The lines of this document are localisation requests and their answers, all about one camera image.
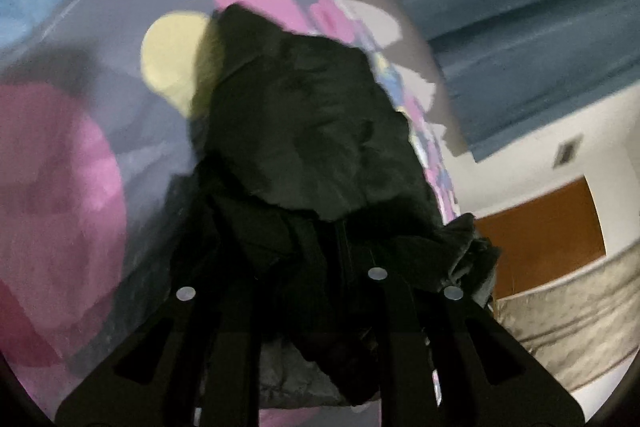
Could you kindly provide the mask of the teal blue curtain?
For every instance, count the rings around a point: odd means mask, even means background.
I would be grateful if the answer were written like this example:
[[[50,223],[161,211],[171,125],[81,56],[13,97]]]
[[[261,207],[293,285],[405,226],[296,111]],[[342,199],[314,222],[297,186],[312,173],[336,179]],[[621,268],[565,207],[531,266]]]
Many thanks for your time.
[[[639,77],[639,0],[400,1],[476,160]]]

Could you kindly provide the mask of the grey wall vent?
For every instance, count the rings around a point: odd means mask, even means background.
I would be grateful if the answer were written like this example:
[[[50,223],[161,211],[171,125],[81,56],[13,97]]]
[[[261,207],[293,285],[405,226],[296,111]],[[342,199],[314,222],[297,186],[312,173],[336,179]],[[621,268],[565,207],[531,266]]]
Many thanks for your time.
[[[576,135],[558,146],[553,161],[554,169],[570,164],[575,159],[580,144],[582,144],[582,139],[584,139],[582,134]]]

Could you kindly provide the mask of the polka dot bed cover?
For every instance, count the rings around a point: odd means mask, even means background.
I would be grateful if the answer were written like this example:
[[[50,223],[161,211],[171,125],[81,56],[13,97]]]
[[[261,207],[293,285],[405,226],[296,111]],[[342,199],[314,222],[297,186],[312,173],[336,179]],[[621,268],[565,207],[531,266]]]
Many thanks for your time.
[[[396,0],[239,1],[363,48],[457,216],[438,72]],[[1,376],[47,421],[166,295],[201,126],[192,61],[217,5],[1,0]]]

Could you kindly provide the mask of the grey patterned fabric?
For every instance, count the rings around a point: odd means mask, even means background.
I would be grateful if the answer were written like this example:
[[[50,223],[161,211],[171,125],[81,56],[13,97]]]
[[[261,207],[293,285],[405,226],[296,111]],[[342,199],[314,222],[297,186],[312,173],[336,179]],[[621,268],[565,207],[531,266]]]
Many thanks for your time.
[[[501,299],[497,321],[568,391],[639,348],[639,246],[561,285]]]

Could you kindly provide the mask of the brown wooden door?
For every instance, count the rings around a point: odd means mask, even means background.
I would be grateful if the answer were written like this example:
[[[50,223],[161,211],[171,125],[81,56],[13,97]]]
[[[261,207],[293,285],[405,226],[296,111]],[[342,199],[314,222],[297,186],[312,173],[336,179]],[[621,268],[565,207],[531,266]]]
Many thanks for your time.
[[[584,178],[480,218],[476,226],[501,249],[498,299],[559,280],[605,256],[597,209]]]

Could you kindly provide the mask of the black puffer jacket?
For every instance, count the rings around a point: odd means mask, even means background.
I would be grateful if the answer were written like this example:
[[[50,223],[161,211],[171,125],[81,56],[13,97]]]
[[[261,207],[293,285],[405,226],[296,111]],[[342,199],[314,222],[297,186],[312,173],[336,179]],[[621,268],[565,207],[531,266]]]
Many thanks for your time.
[[[216,72],[175,262],[200,293],[209,398],[257,404],[281,343],[352,404],[433,405],[433,307],[448,286],[485,297],[498,254],[469,213],[442,219],[367,55],[234,4],[196,57]]]

